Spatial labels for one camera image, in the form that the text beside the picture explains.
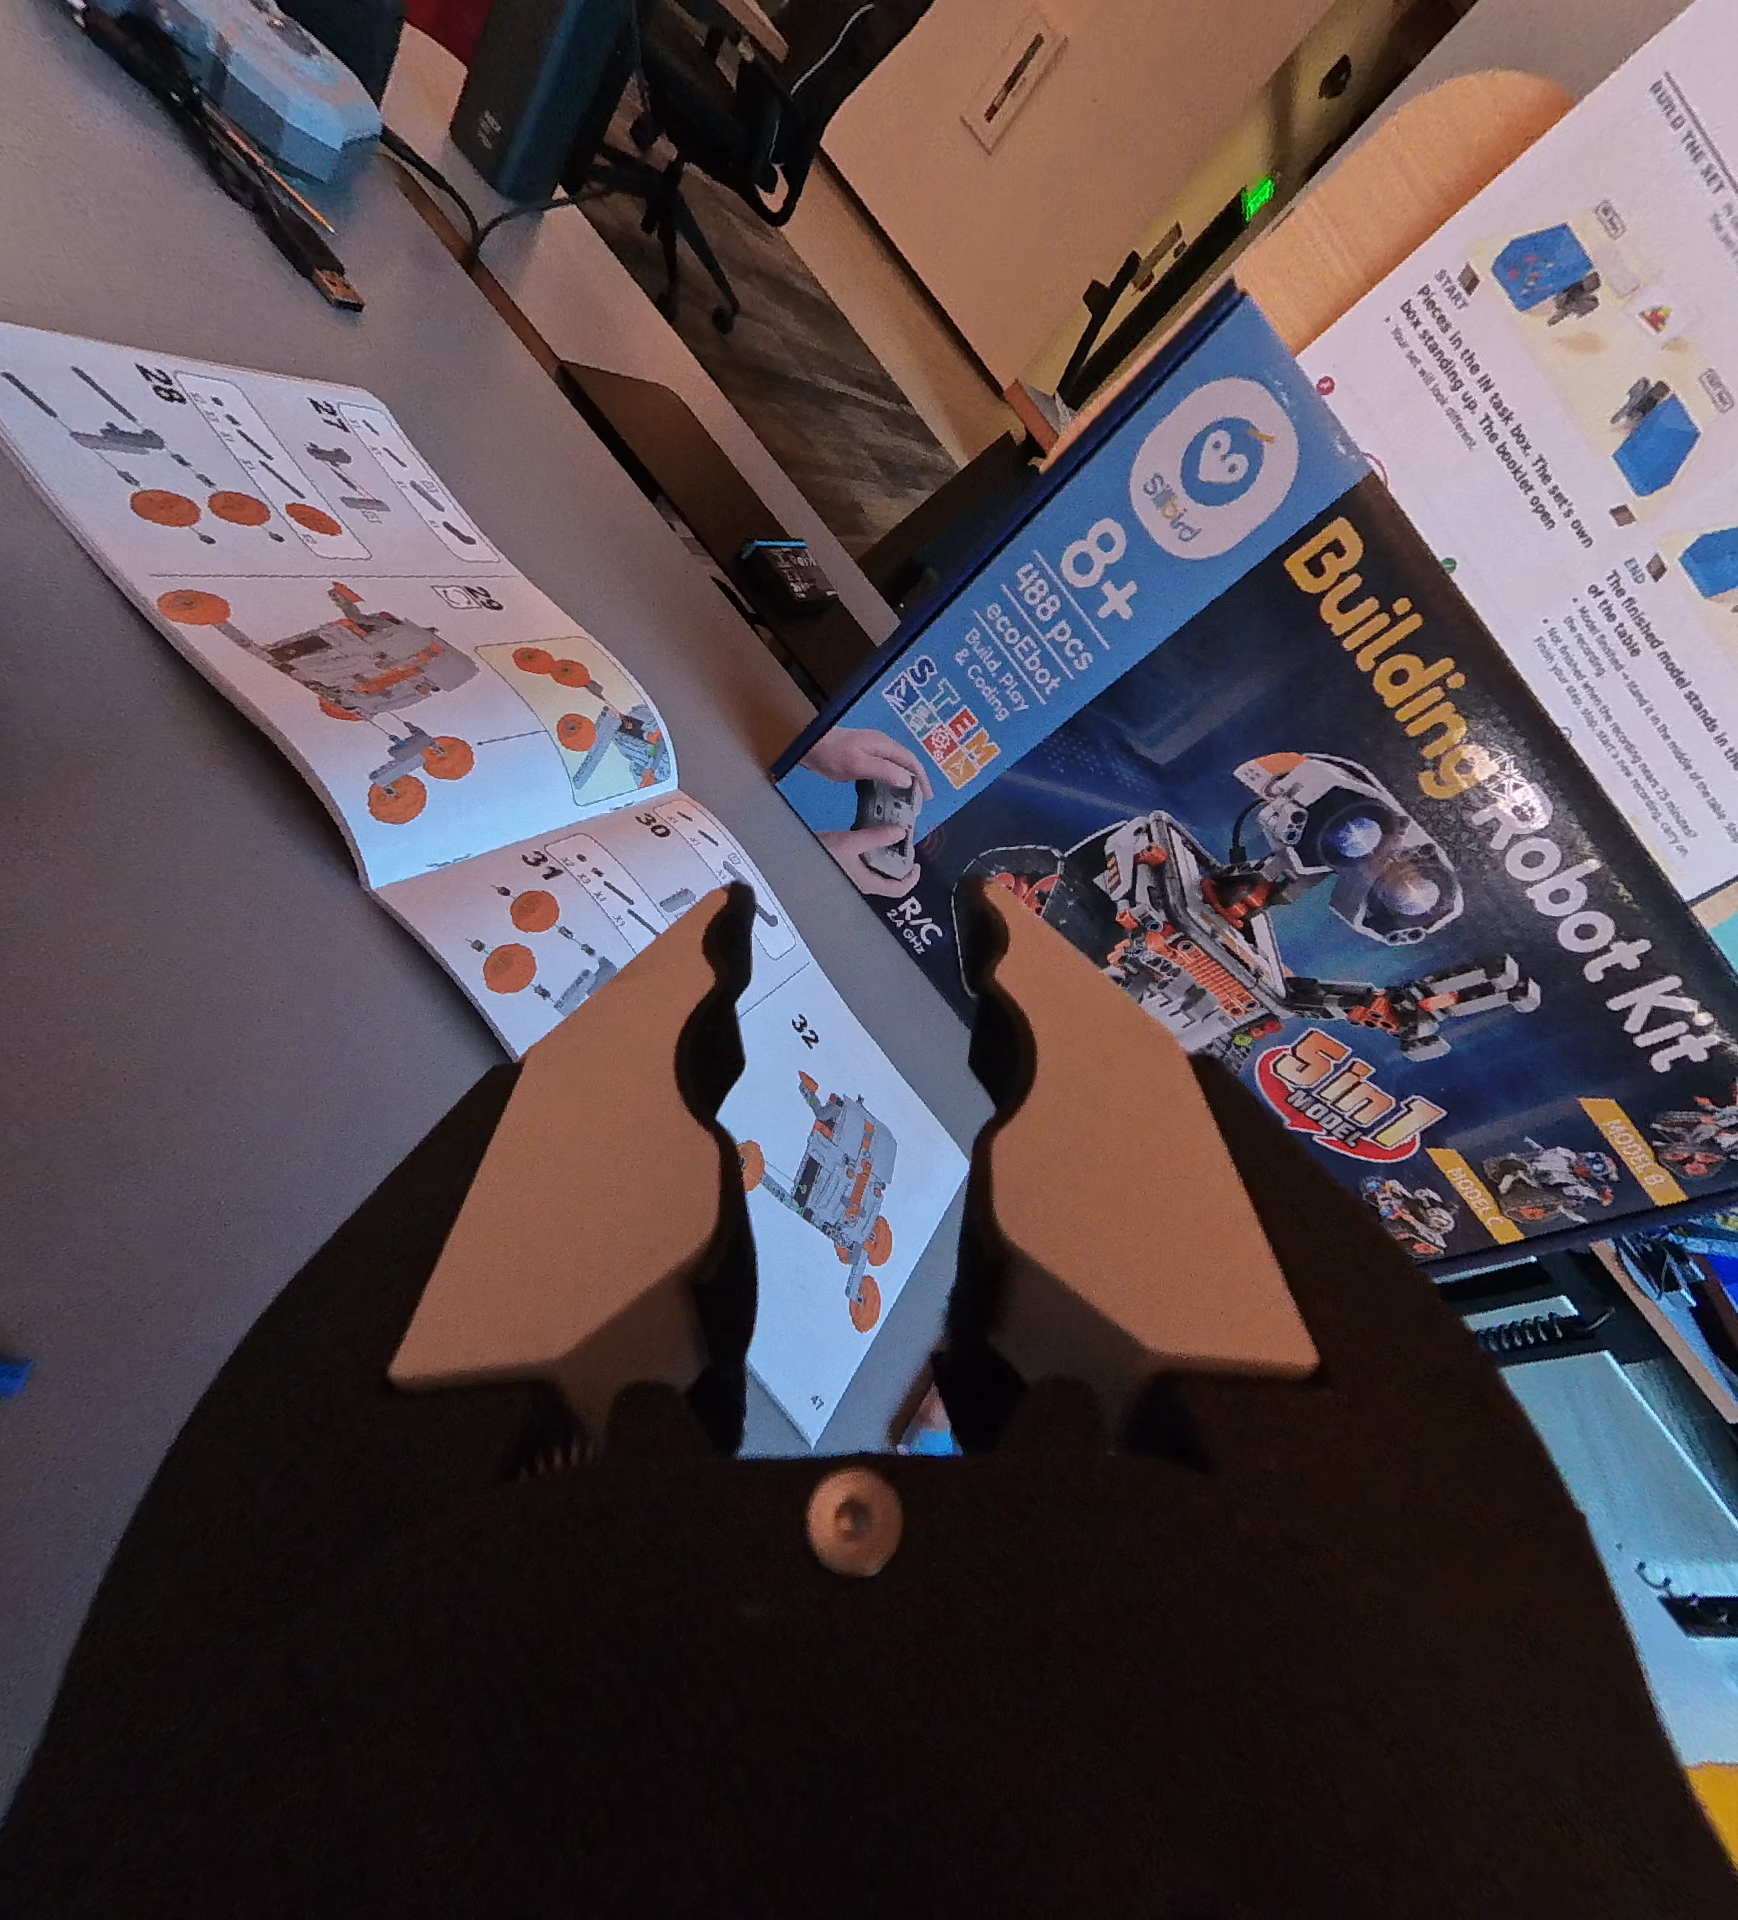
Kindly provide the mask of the grey desk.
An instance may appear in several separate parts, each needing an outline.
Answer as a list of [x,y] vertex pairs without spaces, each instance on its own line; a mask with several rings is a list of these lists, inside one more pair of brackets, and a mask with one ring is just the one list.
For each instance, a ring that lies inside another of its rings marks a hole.
[[[0,318],[360,386],[679,723],[961,1144],[958,1020],[781,803],[813,707],[376,160],[334,312],[59,3],[0,3]],[[501,1052],[297,769],[0,449],[0,1817],[122,1527],[255,1318]]]

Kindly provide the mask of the blue robot kit box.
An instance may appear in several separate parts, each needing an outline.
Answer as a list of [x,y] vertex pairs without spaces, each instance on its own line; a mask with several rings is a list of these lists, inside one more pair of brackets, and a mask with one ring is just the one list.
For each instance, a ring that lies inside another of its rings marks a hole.
[[1402,1249],[1738,1204],[1738,975],[1243,293],[776,763],[961,1012],[998,881]]

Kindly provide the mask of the white instruction booklet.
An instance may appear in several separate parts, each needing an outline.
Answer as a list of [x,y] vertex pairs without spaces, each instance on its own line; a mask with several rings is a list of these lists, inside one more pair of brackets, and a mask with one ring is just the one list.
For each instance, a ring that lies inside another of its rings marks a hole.
[[723,1107],[758,1243],[750,1368],[818,1442],[969,1161],[682,792],[642,682],[366,392],[0,321],[0,444],[512,1056],[703,898],[754,892]]

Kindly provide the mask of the white printed sheet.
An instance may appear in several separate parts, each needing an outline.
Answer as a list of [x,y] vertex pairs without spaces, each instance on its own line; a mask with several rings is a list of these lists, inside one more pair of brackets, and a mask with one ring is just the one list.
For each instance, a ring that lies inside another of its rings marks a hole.
[[1576,754],[1738,880],[1738,1],[1691,3],[1301,353]]

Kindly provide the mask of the wooden display stand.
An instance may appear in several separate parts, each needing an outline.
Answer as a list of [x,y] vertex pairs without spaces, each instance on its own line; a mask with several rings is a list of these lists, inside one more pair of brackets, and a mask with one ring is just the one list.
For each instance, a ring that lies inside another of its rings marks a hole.
[[1484,69],[1391,113],[1236,259],[1235,275],[1299,353],[1433,237],[1573,107],[1556,81]]

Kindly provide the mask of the black power adapter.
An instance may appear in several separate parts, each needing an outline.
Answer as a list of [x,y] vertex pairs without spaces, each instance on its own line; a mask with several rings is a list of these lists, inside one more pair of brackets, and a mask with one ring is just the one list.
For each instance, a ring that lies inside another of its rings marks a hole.
[[839,603],[835,581],[806,540],[747,540],[739,550],[736,565],[758,607],[779,618],[815,618]]

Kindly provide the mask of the dark upright dock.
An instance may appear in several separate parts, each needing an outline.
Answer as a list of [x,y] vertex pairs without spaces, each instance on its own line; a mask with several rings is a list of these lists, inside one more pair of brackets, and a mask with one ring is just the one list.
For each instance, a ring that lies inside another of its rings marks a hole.
[[494,1],[450,122],[512,201],[588,177],[632,74],[632,1]]

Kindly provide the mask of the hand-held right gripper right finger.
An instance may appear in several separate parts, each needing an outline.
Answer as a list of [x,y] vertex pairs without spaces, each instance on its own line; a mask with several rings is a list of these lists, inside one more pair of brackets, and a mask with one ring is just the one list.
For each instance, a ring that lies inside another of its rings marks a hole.
[[994,1447],[1041,1380],[1112,1434],[1157,1380],[1321,1366],[1193,1059],[1005,880],[957,906],[977,992],[975,1144],[932,1373],[962,1447]]

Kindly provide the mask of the black office chair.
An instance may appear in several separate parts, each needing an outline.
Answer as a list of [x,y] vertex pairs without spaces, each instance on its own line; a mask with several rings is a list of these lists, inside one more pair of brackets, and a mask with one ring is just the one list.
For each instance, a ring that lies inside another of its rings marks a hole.
[[665,165],[642,165],[642,229],[661,240],[665,288],[659,309],[672,320],[680,297],[680,240],[707,268],[718,291],[713,323],[733,331],[740,300],[684,196],[686,170],[715,179],[771,228],[787,228],[809,179],[818,131],[792,87],[764,60],[721,65],[735,35],[708,3],[634,6],[634,65],[642,115],[634,140],[668,144]]

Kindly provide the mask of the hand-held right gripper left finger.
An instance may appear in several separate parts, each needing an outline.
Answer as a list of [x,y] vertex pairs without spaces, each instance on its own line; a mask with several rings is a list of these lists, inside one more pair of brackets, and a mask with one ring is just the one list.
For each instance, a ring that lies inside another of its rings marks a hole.
[[549,1380],[588,1430],[684,1394],[739,1447],[758,1275],[739,1147],[754,893],[717,888],[534,1043],[389,1377]]

